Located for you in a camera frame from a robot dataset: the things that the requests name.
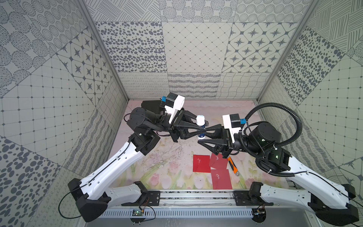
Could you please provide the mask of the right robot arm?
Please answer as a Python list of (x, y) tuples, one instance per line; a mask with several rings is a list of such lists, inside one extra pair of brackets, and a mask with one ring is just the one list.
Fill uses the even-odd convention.
[(253, 123), (248, 135), (242, 129), (250, 126), (245, 119), (232, 123), (197, 129), (205, 139), (198, 143), (212, 153), (231, 156), (232, 151), (245, 152), (255, 158), (256, 166), (265, 174), (282, 177), (298, 184), (300, 189), (279, 189), (261, 182), (252, 182), (247, 195), (233, 194), (236, 204), (250, 203), (263, 210), (266, 205), (287, 204), (314, 213), (320, 220), (334, 226), (355, 224), (359, 221), (355, 189), (348, 184), (336, 184), (314, 172), (290, 152), (278, 147), (281, 134), (268, 122)]

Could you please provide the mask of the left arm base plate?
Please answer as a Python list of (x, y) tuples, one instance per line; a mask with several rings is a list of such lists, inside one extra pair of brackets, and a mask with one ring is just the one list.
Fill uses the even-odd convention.
[(160, 191), (143, 192), (134, 203), (124, 203), (122, 206), (159, 206)]

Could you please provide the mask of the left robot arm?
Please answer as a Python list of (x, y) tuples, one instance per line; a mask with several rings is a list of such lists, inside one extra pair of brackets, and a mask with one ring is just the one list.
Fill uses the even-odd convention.
[(168, 113), (169, 107), (165, 109), (163, 114), (156, 114), (135, 108), (127, 121), (133, 134), (123, 147), (90, 175), (69, 182), (68, 188), (85, 222), (92, 222), (114, 206), (141, 207), (149, 203), (149, 192), (141, 181), (117, 188), (112, 188), (111, 184), (155, 148), (160, 141), (159, 132), (168, 132), (174, 142), (205, 133), (209, 123), (204, 116), (194, 115), (184, 108), (176, 109), (173, 114)]

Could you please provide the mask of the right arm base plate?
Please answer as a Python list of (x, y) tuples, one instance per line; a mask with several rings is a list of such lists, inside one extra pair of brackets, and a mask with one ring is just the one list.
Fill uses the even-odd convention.
[(272, 202), (265, 202), (259, 195), (249, 191), (233, 191), (236, 206), (273, 206)]

